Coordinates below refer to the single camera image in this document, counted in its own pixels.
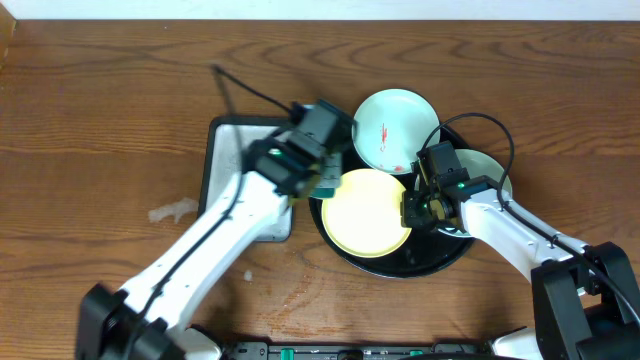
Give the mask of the green scrubbing sponge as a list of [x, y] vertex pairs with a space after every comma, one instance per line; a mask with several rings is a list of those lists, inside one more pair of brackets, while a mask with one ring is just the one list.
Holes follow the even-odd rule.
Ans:
[[310, 197], [315, 199], [328, 199], [335, 195], [336, 189], [341, 186], [342, 154], [330, 155], [323, 167], [320, 181], [312, 191]]

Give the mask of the yellow plate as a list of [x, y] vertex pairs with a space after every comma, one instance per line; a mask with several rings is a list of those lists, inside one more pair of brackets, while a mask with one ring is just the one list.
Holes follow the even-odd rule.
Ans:
[[405, 186], [375, 169], [341, 177], [335, 195], [322, 202], [321, 219], [331, 242], [349, 255], [379, 258], [400, 248], [411, 230], [401, 224]]

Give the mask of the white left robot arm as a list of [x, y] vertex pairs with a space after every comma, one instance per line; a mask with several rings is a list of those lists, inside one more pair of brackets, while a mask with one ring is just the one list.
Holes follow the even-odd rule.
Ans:
[[216, 202], [157, 260], [112, 292], [101, 284], [80, 305], [77, 359], [218, 359], [221, 349], [191, 327], [220, 277], [291, 204], [316, 188], [352, 140], [292, 134], [236, 146], [240, 169]]

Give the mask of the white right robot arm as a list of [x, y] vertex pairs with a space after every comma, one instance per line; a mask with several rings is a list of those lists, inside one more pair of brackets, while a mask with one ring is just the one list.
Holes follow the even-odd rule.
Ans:
[[531, 284], [532, 329], [494, 339], [497, 359], [636, 359], [639, 286], [626, 253], [569, 237], [517, 204], [500, 182], [463, 170], [401, 198], [406, 227], [443, 226], [493, 248]]

